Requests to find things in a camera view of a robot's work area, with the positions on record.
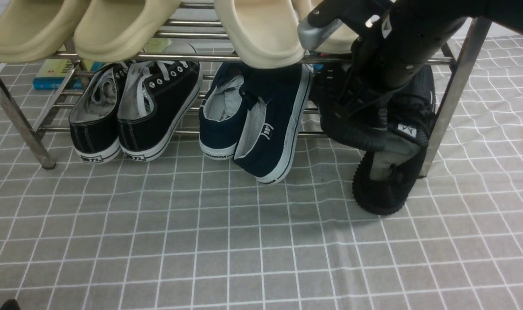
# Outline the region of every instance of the white rubber sole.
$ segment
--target white rubber sole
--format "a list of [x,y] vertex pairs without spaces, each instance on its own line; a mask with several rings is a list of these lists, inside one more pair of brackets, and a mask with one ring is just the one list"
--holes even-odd
[[233,157],[234,150],[237,148],[237,144],[226,147],[225,149],[212,149],[205,146],[202,141],[199,141],[200,149],[204,155],[210,157],[214,161],[224,161]]
[[294,154],[296,151],[296,141],[298,139],[299,124],[303,116],[303,110],[307,105],[307,97],[311,89],[311,79],[313,68],[308,65],[302,65],[302,78],[299,85],[296,99],[294,101],[293,114],[291,115],[289,125],[286,129],[285,143],[281,159],[269,174],[265,177],[256,178],[263,184],[274,184],[281,182],[293,165]]
[[86,164],[103,164],[108,163],[112,159],[115,159],[116,156],[120,153],[120,140],[116,139],[114,140],[114,143],[108,149],[105,149],[104,151],[90,154],[90,153],[82,153],[74,148],[77,155],[82,159],[82,161]]
[[153,161],[160,157],[167,149],[169,145],[169,141],[171,140],[171,136],[173,136],[173,133],[175,132],[175,129],[177,129],[177,124],[181,121],[183,118],[183,115],[189,108],[194,104],[195,100],[198,98],[198,94],[200,93],[200,88],[202,87],[202,80],[204,79],[204,76],[202,75],[202,63],[200,63],[200,74],[198,76],[198,80],[196,81],[196,86],[189,94],[187,99],[185,100],[185,104],[179,109],[179,112],[177,112],[177,115],[171,122],[171,125],[169,126],[168,131],[165,133],[164,137],[161,139],[157,145],[150,149],[146,149],[145,151],[141,152],[134,152],[130,151],[129,149],[126,149],[125,147],[121,146],[122,151],[124,151],[124,155],[131,159],[132,161],[139,161],[139,162],[146,162],[146,161]]

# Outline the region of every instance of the metal shoe rack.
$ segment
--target metal shoe rack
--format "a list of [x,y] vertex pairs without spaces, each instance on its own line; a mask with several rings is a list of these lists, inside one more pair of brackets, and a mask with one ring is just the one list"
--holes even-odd
[[[182,9],[214,9],[213,3],[183,3],[181,4]],[[436,155],[439,144],[443,139],[443,135],[451,121],[451,117],[461,94],[468,82],[468,78],[476,62],[476,58],[482,48],[482,44],[486,39],[489,31],[491,22],[485,19],[475,19],[472,21],[468,35],[464,41],[458,59],[453,55],[448,45],[442,48],[443,55],[445,57],[434,58],[429,60],[429,64],[432,65],[448,65],[451,69],[451,78],[447,85],[445,94],[443,96],[439,111],[436,125],[433,129],[432,136],[430,138],[430,145],[427,151],[423,170],[421,176],[425,177],[432,164],[432,161]],[[209,39],[209,40],[228,40],[227,34],[221,27],[221,23],[217,20],[184,20],[184,19],[170,19],[167,21],[165,26],[172,27],[202,27],[202,28],[216,28],[217,31],[211,32],[193,32],[193,31],[165,31],[160,30],[155,34],[155,37],[159,38],[171,38],[171,39]],[[69,96],[81,96],[82,90],[71,90],[69,86],[72,86],[75,78],[80,78],[84,88],[89,82],[90,77],[93,76],[94,72],[87,72],[80,57],[75,53],[75,48],[72,39],[65,44],[65,52],[57,52],[53,55],[52,59],[72,59],[74,64],[71,71],[63,80],[59,89],[49,99],[46,108],[39,116],[34,126],[31,126],[29,121],[26,119],[18,104],[15,102],[7,87],[3,84],[0,79],[0,106],[5,110],[8,118],[15,125],[25,143],[29,149],[35,155],[41,166],[45,169],[53,169],[56,165],[55,160],[51,157],[45,145],[42,143],[44,135],[48,132],[70,132],[68,127],[60,127],[51,125],[56,114],[61,109],[71,109],[74,105],[66,103]],[[194,55],[165,55],[165,54],[154,54],[154,53],[139,53],[134,57],[136,60],[156,60],[156,61],[203,61],[203,62],[238,62],[240,58],[238,56],[222,56],[212,54],[194,54]],[[318,56],[306,56],[301,60],[301,63],[323,63],[332,61],[343,61],[343,59],[337,59],[333,57],[318,57]],[[214,76],[205,76],[206,81],[210,81]],[[201,93],[199,99],[204,98],[205,93]],[[189,112],[196,113],[198,108],[192,107]],[[306,108],[306,114],[318,114],[317,108]],[[175,135],[198,137],[198,131],[189,130],[177,130]],[[324,137],[323,132],[300,132],[301,137]]]

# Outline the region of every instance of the black canvas sneaker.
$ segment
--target black canvas sneaker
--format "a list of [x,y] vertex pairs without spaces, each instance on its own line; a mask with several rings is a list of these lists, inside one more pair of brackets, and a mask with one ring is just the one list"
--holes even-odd
[[233,157],[248,111],[240,87],[253,70],[241,62],[223,63],[200,105],[200,148],[211,159]]
[[[196,53],[173,43],[165,53]],[[118,109],[120,145],[134,161],[152,161],[167,148],[185,112],[198,98],[202,69],[192,61],[147,61],[130,67]]]
[[112,63],[97,71],[70,111],[70,136],[84,163],[106,163],[120,152],[116,113],[131,64]]
[[256,70],[240,87],[248,106],[233,161],[264,184],[285,178],[293,164],[313,68]]
[[379,215],[399,211],[415,185],[435,121],[436,91],[432,68],[423,67],[388,105],[388,145],[367,152],[352,184],[355,200]]
[[352,102],[358,90],[346,87],[351,70],[350,65],[325,63],[315,74],[309,98],[319,108],[321,129],[329,138],[363,151],[381,151],[386,145],[386,106]]

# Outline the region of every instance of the gray tiled floor mat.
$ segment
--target gray tiled floor mat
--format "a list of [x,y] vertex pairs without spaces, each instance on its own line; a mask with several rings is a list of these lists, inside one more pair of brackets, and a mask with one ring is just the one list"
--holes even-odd
[[[388,218],[356,206],[361,153],[328,139],[299,139],[271,186],[186,139],[149,164],[92,167],[68,135],[47,135],[46,171],[0,109],[0,304],[523,310],[523,38],[484,48],[429,176]],[[39,66],[1,72],[31,120],[52,95],[31,88]],[[450,73],[434,72],[443,94]]]

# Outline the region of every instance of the cream slide sandal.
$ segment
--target cream slide sandal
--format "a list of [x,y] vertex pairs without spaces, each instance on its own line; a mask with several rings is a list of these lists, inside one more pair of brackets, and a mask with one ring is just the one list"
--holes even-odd
[[303,58],[290,0],[215,0],[214,6],[237,55],[250,67],[286,67]]
[[[323,2],[323,0],[293,0],[293,5],[298,12],[300,20],[302,20],[321,2]],[[315,49],[315,51],[329,54],[351,53],[352,43],[358,37],[358,34],[352,29],[346,25],[342,25]]]
[[99,62],[129,59],[160,30],[181,0],[92,0],[76,28],[80,57]]
[[90,0],[11,0],[0,16],[0,62],[53,55],[71,36]]

